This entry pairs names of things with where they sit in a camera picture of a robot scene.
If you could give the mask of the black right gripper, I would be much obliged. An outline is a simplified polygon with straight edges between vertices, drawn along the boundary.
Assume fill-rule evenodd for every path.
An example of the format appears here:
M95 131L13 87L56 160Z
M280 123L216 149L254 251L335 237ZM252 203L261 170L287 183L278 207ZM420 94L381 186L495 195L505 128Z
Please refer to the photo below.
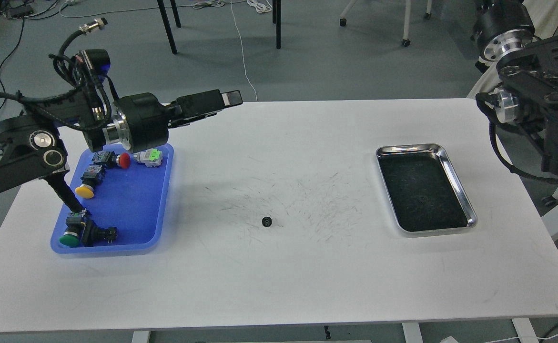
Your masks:
M532 42L535 28L522 0L477 0L473 38L484 61L498 61Z

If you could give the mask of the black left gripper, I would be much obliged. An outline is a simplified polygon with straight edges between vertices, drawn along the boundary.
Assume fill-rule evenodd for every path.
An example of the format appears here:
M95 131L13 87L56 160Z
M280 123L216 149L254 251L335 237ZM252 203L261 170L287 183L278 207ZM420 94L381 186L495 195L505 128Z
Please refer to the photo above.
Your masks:
M242 103L240 91L213 90L180 96L172 102L170 119L171 111L153 94L125 96L114 102L116 112L102 129L103 145L120 143L130 153L156 148L167 143L169 129L188 126Z

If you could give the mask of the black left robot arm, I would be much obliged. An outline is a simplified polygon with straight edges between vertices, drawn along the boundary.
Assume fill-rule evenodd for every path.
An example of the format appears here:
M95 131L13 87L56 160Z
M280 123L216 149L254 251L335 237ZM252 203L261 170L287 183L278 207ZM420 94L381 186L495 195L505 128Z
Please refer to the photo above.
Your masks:
M50 55L59 76L71 85L65 93L45 98L0 92L0 99L22 105L23 115L0 122L0 193L34 179L45 180L72 212L83 206L64 180L67 148L59 127L83 133L92 152L120 143L130 153L164 145L170 128L186 126L242 104L239 91L205 91L177 98L163 105L151 93L117 96L110 84L110 101L103 82L108 81L110 58L106 50L81 50L67 57L67 47L77 37L107 25L96 18L82 25Z

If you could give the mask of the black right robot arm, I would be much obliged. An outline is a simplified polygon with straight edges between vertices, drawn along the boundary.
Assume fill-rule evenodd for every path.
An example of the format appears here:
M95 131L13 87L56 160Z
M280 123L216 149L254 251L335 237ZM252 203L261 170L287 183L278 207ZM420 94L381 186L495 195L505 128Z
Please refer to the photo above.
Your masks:
M481 58L494 62L499 82L475 100L489 121L492 148L511 173L558 184L558 31L541 39L521 0L477 0L472 39ZM497 128L524 135L541 156L529 174L507 162L498 150Z

